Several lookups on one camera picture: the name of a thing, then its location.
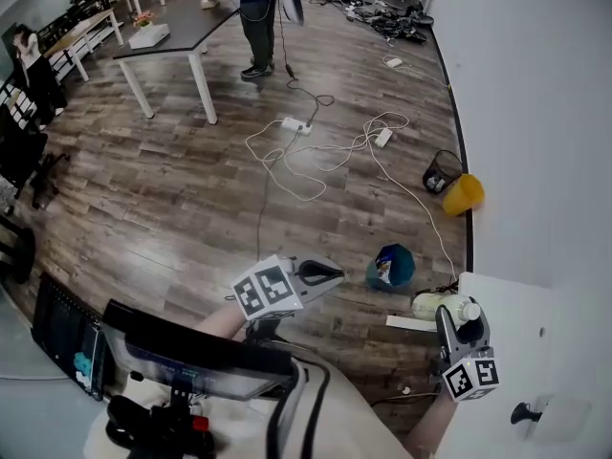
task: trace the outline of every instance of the yellow bucket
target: yellow bucket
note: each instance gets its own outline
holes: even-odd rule
[[[450,188],[442,202],[442,208],[449,216],[458,216],[468,209],[475,208],[484,198],[485,190],[480,181],[473,175],[464,173]]]

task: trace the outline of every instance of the black pants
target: black pants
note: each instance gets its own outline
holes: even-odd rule
[[[28,95],[36,104],[40,122],[49,124],[55,117],[55,109],[63,109],[67,103],[46,57],[41,56],[28,68],[28,79]]]
[[[274,55],[275,8],[276,0],[259,0],[240,4],[242,29],[251,44],[255,66],[261,70],[272,62]]]

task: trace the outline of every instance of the black mesh trash can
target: black mesh trash can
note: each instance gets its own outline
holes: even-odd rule
[[[423,174],[423,185],[432,194],[439,194],[461,177],[463,168],[457,155],[441,149]]]

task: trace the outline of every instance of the person in background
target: person in background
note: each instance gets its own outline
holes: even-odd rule
[[[54,116],[64,112],[66,98],[57,84],[49,60],[40,54],[36,33],[21,24],[15,29],[12,42],[17,47],[17,57],[23,66],[28,95],[36,104],[40,130],[43,130]]]
[[[274,54],[274,9],[276,0],[240,0],[240,20],[251,44],[251,67],[240,72],[245,79],[272,73]]]

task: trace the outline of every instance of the plastic bottle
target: plastic bottle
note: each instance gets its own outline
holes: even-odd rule
[[[423,293],[412,301],[412,311],[418,319],[435,321],[438,306],[444,304],[456,326],[480,318],[480,306],[466,295],[433,295]]]

